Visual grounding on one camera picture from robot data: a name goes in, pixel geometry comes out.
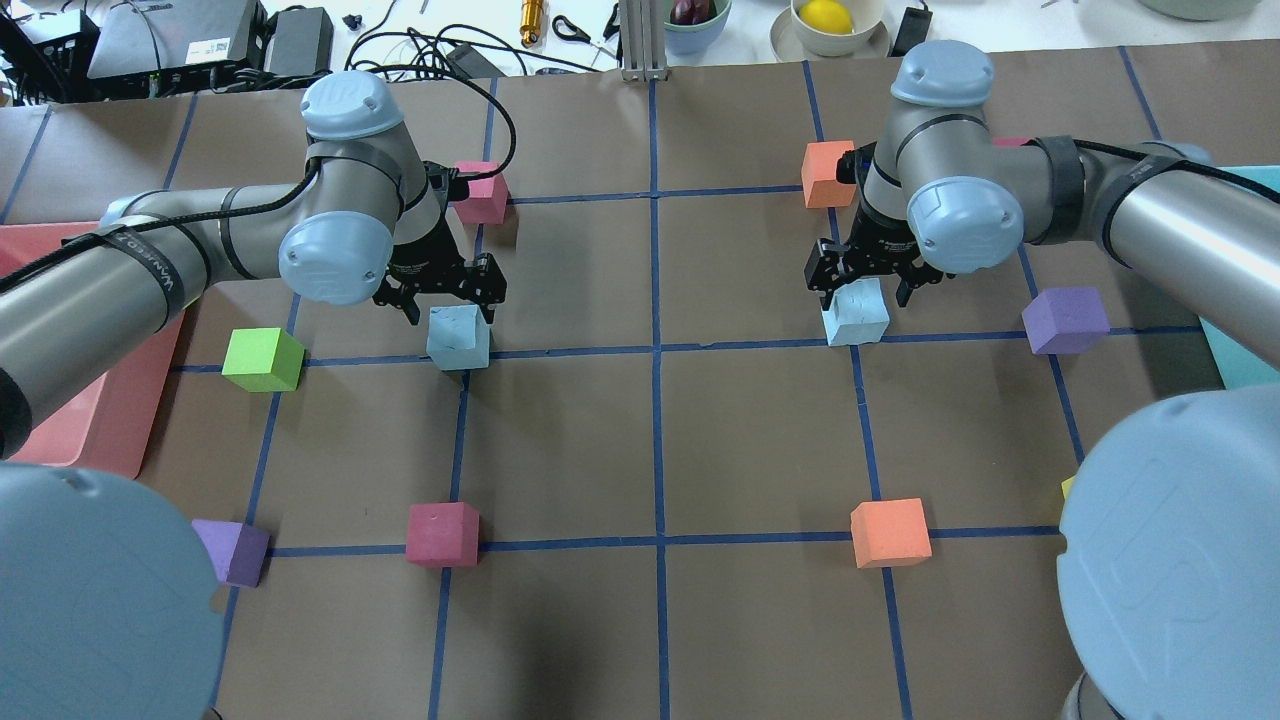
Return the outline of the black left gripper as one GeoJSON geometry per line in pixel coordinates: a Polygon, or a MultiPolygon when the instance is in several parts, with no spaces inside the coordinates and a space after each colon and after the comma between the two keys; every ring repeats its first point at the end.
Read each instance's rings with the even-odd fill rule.
{"type": "Polygon", "coordinates": [[[495,322],[506,301],[508,282],[494,255],[483,252],[471,263],[460,254],[445,215],[412,242],[397,245],[372,301],[394,307],[411,325],[421,322],[417,293],[449,293],[479,307],[486,324],[495,322]]]}

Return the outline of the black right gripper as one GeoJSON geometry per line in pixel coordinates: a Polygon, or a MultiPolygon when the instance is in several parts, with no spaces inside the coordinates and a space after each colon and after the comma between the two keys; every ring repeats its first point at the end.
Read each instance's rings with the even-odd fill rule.
{"type": "Polygon", "coordinates": [[[835,295],[864,277],[897,275],[895,302],[906,307],[914,292],[938,284],[946,274],[922,259],[908,223],[867,205],[858,206],[842,241],[818,238],[805,263],[806,288],[820,310],[831,310],[835,295]]]}

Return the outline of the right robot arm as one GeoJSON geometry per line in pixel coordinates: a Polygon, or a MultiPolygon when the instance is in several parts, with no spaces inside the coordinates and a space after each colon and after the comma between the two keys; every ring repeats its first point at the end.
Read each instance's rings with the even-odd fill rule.
{"type": "Polygon", "coordinates": [[[1082,674],[1064,719],[1277,716],[1277,170],[1201,147],[1069,135],[996,138],[992,60],[959,41],[906,51],[881,137],[806,167],[856,211],[819,240],[806,287],[829,345],[876,342],[896,304],[1028,249],[1097,249],[1115,307],[1183,322],[1221,386],[1101,436],[1062,484],[1059,602],[1082,674]]]}

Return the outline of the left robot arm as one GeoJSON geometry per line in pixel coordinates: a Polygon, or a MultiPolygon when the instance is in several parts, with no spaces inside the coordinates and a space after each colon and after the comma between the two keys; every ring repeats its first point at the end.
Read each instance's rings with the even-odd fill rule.
{"type": "Polygon", "coordinates": [[[280,278],[314,302],[506,299],[497,260],[466,259],[444,218],[465,173],[424,160],[380,74],[343,70],[300,102],[294,186],[156,191],[3,278],[3,716],[201,719],[225,647],[198,532],[148,487],[14,462],[32,429],[210,287],[280,278]]]}

